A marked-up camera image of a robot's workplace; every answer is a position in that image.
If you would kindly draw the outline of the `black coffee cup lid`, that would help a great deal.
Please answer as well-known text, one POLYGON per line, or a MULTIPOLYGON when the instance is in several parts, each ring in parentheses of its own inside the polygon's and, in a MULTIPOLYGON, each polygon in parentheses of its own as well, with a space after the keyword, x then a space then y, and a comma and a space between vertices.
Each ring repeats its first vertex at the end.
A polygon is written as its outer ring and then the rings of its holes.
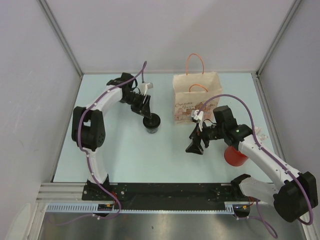
POLYGON ((156 113, 152 113, 151 118, 144 117, 142 123, 147 129, 153 130, 160 126, 161 118, 156 113))

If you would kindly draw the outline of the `dark translucent coffee cup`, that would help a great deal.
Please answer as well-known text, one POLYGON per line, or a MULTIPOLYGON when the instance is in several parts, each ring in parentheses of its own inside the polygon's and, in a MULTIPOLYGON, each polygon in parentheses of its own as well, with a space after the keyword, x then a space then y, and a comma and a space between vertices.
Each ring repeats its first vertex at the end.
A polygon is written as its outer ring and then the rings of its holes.
POLYGON ((159 130, 159 127, 147 127, 147 128, 146 128, 146 131, 147 131, 149 134, 155 134, 158 130, 159 130))

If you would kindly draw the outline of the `paper takeout bag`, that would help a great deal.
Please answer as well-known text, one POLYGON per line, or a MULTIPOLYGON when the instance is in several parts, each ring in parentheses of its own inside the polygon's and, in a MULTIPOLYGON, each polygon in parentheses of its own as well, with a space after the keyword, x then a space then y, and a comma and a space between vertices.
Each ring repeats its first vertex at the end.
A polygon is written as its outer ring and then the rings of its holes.
POLYGON ((189 125, 192 123, 191 114, 195 110, 202 109, 205 119, 213 119, 213 109, 218 106, 219 98, 205 103, 209 98, 223 93, 223 88, 217 72, 206 72, 202 61, 200 73, 190 73, 188 69, 191 56, 186 60, 184 74, 173 76, 173 120, 175 125, 189 125))

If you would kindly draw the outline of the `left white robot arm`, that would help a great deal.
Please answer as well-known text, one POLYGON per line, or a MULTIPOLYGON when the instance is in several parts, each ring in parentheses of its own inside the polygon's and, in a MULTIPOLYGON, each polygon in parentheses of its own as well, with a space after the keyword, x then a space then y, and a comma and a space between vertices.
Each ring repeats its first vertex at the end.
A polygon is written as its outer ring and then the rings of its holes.
POLYGON ((160 117, 151 112, 151 96, 147 91, 153 88, 150 82, 142 82, 138 92, 134 91, 133 82, 137 79, 122 73, 120 77, 110 80, 104 92, 86 107, 77 106, 73 110, 71 138, 86 154, 90 172, 88 181, 94 186, 93 194, 100 200, 110 196, 109 175, 104 160, 97 150, 106 138, 104 116, 115 103, 130 105, 132 112, 143 117, 142 123, 149 133, 155 133, 161 123, 160 117))

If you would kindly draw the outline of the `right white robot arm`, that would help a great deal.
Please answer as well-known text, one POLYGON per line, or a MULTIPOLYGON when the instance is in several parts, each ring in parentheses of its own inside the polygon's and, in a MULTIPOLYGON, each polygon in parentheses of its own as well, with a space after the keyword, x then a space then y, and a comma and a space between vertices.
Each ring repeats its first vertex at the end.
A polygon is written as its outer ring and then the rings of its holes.
POLYGON ((202 111, 191 112, 196 125, 185 151, 202 155, 210 141, 222 139, 252 160, 271 180, 270 183, 258 181, 248 174, 235 178, 230 188, 235 200, 242 201, 247 196, 261 200, 274 206, 277 213, 290 223, 318 206, 316 178, 310 172, 302 173, 270 153, 249 126, 237 123, 227 105, 215 108, 213 114, 216 122, 207 126, 202 111))

